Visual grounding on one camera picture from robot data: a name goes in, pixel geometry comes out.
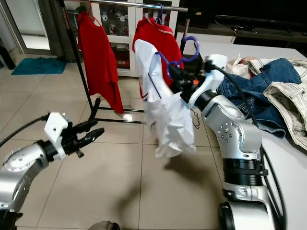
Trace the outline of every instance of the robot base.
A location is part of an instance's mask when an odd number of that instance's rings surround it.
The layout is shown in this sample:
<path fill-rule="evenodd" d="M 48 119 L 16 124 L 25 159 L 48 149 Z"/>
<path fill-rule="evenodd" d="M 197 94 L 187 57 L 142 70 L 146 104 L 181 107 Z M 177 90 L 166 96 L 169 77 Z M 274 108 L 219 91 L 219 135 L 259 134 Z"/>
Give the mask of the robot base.
<path fill-rule="evenodd" d="M 99 223 L 93 224 L 88 230 L 120 230 L 120 227 L 117 223 L 101 221 Z"/>
<path fill-rule="evenodd" d="M 267 209 L 262 203 L 225 202 L 219 206 L 220 230 L 271 230 Z"/>

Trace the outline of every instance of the black wire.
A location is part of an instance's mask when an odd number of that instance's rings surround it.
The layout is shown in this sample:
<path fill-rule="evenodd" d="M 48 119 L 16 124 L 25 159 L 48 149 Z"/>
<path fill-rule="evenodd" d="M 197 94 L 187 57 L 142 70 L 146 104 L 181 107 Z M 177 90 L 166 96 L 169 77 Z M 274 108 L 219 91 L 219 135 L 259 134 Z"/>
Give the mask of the black wire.
<path fill-rule="evenodd" d="M 24 126 L 22 126 L 21 128 L 19 128 L 18 130 L 16 130 L 15 132 L 11 133 L 9 136 L 7 136 L 1 143 L 0 143 L 0 148 L 6 143 L 8 142 L 12 137 L 14 137 L 16 134 L 18 134 L 19 132 L 23 131 L 25 128 L 28 128 L 29 126 L 35 124 L 38 121 L 47 121 L 48 117 L 50 114 L 47 114 L 45 116 L 41 116 L 33 121 L 30 121 L 28 124 L 25 124 Z"/>
<path fill-rule="evenodd" d="M 246 108 L 248 110 L 248 114 L 250 115 L 254 125 L 258 127 L 258 122 L 257 122 L 257 120 L 256 120 L 256 118 L 254 116 L 253 111 L 251 110 L 251 107 L 250 107 L 250 105 L 249 105 L 245 95 L 243 94 L 243 92 L 241 90 L 241 87 L 236 83 L 236 81 L 225 70 L 223 70 L 223 69 L 221 69 L 221 68 L 219 68 L 219 67 L 217 67 L 215 65 L 210 65 L 210 66 L 212 66 L 213 69 L 216 69 L 216 70 L 220 71 L 221 73 L 223 73 L 225 75 L 225 77 L 227 77 L 231 81 L 231 83 L 233 83 L 233 85 L 239 91 L 240 97 L 242 98 L 242 100 L 243 100 L 243 102 L 244 102 L 244 104 L 245 104 L 245 106 L 246 106 Z"/>
<path fill-rule="evenodd" d="M 241 90 L 241 87 L 236 83 L 236 81 L 230 76 L 229 73 L 227 73 L 226 71 L 224 71 L 223 69 L 215 66 L 215 65 L 212 65 L 212 64 L 208 64 L 207 67 L 209 67 L 210 69 L 216 69 L 218 71 L 220 71 L 221 73 L 223 73 L 232 83 L 233 85 L 236 87 L 236 89 L 238 90 L 239 92 L 239 95 L 240 97 L 242 98 L 247 110 L 248 110 L 248 114 L 249 116 L 251 117 L 253 123 L 255 126 L 258 126 L 258 123 L 257 123 L 257 120 L 254 116 L 254 113 L 250 107 L 250 105 L 248 104 L 247 102 L 247 99 L 245 97 L 245 95 L 243 94 L 242 90 Z M 263 146 L 260 147 L 260 155 L 261 155 L 261 163 L 264 167 L 264 157 L 267 159 L 267 162 L 268 162 L 268 165 L 269 165 L 269 168 L 270 168 L 270 171 L 272 173 L 272 177 L 274 179 L 274 183 L 276 184 L 276 188 L 277 188 L 277 192 L 278 192 L 278 196 L 279 196 L 279 199 L 280 199 L 280 202 L 281 202 L 281 205 L 282 205 L 282 211 L 283 211 L 283 214 L 281 215 L 280 211 L 279 211 L 279 208 L 277 206 L 277 202 L 276 202 L 276 199 L 274 197 L 274 193 L 272 191 L 272 188 L 270 186 L 270 183 L 269 183 L 269 180 L 267 178 L 267 176 L 264 176 L 264 181 L 267 185 L 267 188 L 269 190 L 269 193 L 271 195 L 271 199 L 270 201 L 273 202 L 274 206 L 275 206 L 275 211 L 277 212 L 275 216 L 278 216 L 279 220 L 278 220 L 278 226 L 279 226 L 279 229 L 281 230 L 286 230 L 287 228 L 287 214 L 286 214 L 286 209 L 285 209 L 285 204 L 284 204 L 284 199 L 283 199 L 283 194 L 281 192 L 281 189 L 280 189 L 280 186 L 279 186 L 279 183 L 278 183 L 278 180 L 277 180 L 277 177 L 276 177 L 276 174 L 275 174 L 275 171 L 273 169 L 273 166 L 272 166 L 272 163 L 270 161 L 270 158 L 267 154 L 267 152 L 265 151 L 265 149 L 263 148 Z"/>
<path fill-rule="evenodd" d="M 199 119 L 199 117 L 198 117 L 198 113 L 197 112 L 195 112 L 194 110 L 192 110 L 193 111 L 193 113 L 194 113 L 194 116 L 196 116 L 196 118 L 197 118 L 197 125 L 196 124 L 194 124 L 194 122 L 193 122 L 193 125 L 194 125 L 194 127 L 196 128 L 196 129 L 199 129 L 200 128 L 200 119 Z"/>

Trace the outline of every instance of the red t-shirt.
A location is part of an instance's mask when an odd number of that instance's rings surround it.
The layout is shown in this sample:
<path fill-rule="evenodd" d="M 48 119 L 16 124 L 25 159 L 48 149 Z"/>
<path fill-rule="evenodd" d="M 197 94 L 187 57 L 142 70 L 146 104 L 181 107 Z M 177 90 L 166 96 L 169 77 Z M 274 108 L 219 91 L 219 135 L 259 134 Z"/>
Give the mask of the red t-shirt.
<path fill-rule="evenodd" d="M 118 89 L 117 62 L 102 26 L 82 12 L 78 16 L 78 43 L 83 51 L 90 95 L 103 96 L 116 112 L 124 113 Z"/>
<path fill-rule="evenodd" d="M 179 61 L 182 58 L 180 48 L 173 36 L 173 31 L 166 25 L 159 25 L 154 21 L 154 18 L 144 18 L 138 22 L 138 26 L 135 30 L 132 48 L 134 49 L 134 43 L 136 40 L 141 39 L 154 45 L 154 47 L 164 54 L 166 59 L 171 61 Z M 166 63 L 162 62 L 163 79 L 168 86 L 173 83 L 166 73 Z"/>

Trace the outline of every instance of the white table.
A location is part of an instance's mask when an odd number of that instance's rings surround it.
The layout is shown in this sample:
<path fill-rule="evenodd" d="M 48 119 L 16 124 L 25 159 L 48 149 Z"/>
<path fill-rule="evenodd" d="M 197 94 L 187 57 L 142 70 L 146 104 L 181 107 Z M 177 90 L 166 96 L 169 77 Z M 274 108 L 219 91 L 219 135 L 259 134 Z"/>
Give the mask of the white table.
<path fill-rule="evenodd" d="M 240 54 L 242 58 L 299 58 L 307 60 L 295 49 L 244 46 L 232 44 L 201 43 L 202 58 L 210 54 L 221 54 L 232 58 Z M 291 140 L 279 139 L 262 133 L 263 146 L 266 149 L 278 177 L 285 199 L 288 230 L 307 229 L 307 151 L 291 144 Z"/>

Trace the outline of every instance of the mug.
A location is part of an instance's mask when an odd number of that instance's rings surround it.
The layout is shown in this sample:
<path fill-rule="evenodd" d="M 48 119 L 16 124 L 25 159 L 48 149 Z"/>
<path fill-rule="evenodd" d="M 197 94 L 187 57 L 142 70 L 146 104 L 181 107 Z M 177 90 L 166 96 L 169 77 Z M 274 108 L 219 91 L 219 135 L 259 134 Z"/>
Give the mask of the mug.
<path fill-rule="evenodd" d="M 102 13 L 102 15 L 101 15 L 101 19 L 103 20 L 103 21 L 107 21 L 107 14 L 105 13 Z"/>
<path fill-rule="evenodd" d="M 154 20 L 156 20 L 157 17 L 158 17 L 158 12 L 157 12 L 157 11 L 154 11 L 154 12 L 153 12 L 153 18 L 154 18 Z"/>
<path fill-rule="evenodd" d="M 121 16 L 122 16 L 121 12 L 120 11 L 116 11 L 115 17 L 120 18 Z"/>
<path fill-rule="evenodd" d="M 116 27 L 115 27 L 114 24 L 109 25 L 109 32 L 110 32 L 110 34 L 116 34 L 117 33 L 117 30 L 116 30 Z"/>
<path fill-rule="evenodd" d="M 162 14 L 162 20 L 161 20 L 161 24 L 164 25 L 165 24 L 165 18 L 166 18 L 167 14 L 163 13 Z"/>
<path fill-rule="evenodd" d="M 121 33 L 122 36 L 128 36 L 128 27 L 127 26 L 122 26 L 121 27 Z"/>
<path fill-rule="evenodd" d="M 125 18 L 125 16 L 124 16 L 124 15 L 120 16 L 120 18 L 119 18 L 119 19 L 120 19 L 120 21 L 121 21 L 121 22 L 124 22 L 124 21 L 126 20 L 126 18 Z"/>

